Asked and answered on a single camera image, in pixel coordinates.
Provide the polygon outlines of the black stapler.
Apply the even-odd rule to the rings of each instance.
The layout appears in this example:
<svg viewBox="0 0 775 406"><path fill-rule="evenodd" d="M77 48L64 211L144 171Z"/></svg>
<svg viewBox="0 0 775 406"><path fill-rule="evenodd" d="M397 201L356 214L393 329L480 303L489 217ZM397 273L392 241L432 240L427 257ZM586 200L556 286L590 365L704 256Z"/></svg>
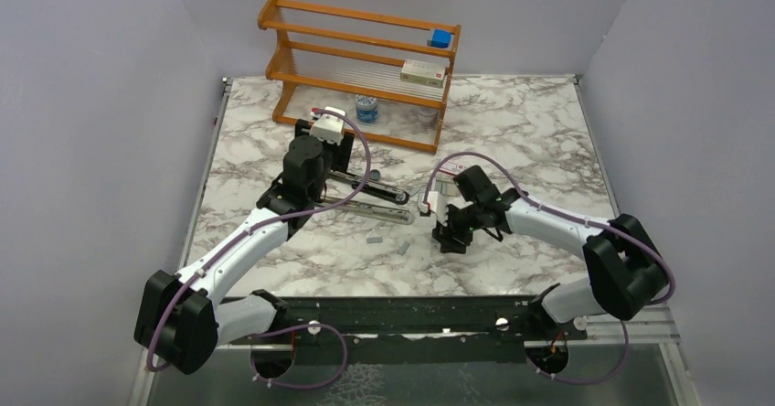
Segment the black stapler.
<svg viewBox="0 0 775 406"><path fill-rule="evenodd" d="M349 185L355 189L361 182L362 177L346 172L331 171L329 178ZM409 193L398 187L392 187L377 181L367 180L361 189L363 194L380 198L396 205L405 205L409 202Z"/></svg>

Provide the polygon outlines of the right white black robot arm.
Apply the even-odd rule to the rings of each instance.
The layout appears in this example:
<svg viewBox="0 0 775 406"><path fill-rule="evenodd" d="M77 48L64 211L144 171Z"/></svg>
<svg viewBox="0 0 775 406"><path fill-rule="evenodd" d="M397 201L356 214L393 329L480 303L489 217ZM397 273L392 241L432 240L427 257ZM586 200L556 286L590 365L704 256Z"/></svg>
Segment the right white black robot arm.
<svg viewBox="0 0 775 406"><path fill-rule="evenodd" d="M441 252L465 253L482 230L495 240L506 234L538 239L584 262L586 277L554 284L529 302L527 326L535 337L549 339L587 315L629 321L672 286L652 240L629 214L606 220L551 208L516 187L500 191L479 166L466 168L452 183L464 207L448 203L435 188L418 203L422 216L436 219L431 236Z"/></svg>

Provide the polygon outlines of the small red staples box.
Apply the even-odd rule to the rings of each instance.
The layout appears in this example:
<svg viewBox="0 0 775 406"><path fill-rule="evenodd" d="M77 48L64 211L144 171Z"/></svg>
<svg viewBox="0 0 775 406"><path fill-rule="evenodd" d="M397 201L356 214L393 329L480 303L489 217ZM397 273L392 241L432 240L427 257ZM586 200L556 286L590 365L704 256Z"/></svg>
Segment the small red staples box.
<svg viewBox="0 0 775 406"><path fill-rule="evenodd" d="M439 174L443 174L445 176L457 176L460 173L462 173L466 169L466 165L454 162L454 161L446 161L439 167Z"/></svg>

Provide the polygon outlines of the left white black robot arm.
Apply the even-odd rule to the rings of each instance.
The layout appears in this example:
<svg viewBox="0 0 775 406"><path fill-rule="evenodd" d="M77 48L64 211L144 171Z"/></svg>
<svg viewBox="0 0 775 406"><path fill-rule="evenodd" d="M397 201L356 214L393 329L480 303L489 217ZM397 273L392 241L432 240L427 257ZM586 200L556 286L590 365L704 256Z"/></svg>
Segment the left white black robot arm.
<svg viewBox="0 0 775 406"><path fill-rule="evenodd" d="M225 297L258 260L322 212L317 203L331 170L347 162L354 139L363 136L345 131L351 120L341 113L318 114L298 121L281 173L232 233L179 271L158 271L146 282L133 337L147 350L149 371L172 366L192 374L221 345L251 334L272 343L286 334L282 303L271 294Z"/></svg>

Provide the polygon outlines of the silver chrome stapler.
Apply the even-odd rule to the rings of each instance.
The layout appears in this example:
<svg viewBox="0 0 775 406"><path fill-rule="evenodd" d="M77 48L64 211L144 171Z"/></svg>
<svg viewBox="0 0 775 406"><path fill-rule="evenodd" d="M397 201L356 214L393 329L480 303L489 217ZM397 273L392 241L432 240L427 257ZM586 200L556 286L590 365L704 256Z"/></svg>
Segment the silver chrome stapler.
<svg viewBox="0 0 775 406"><path fill-rule="evenodd" d="M358 200L346 201L344 205L337 209L364 218L377 219L399 225L410 225L415 220L414 214L407 209L382 206Z"/></svg>

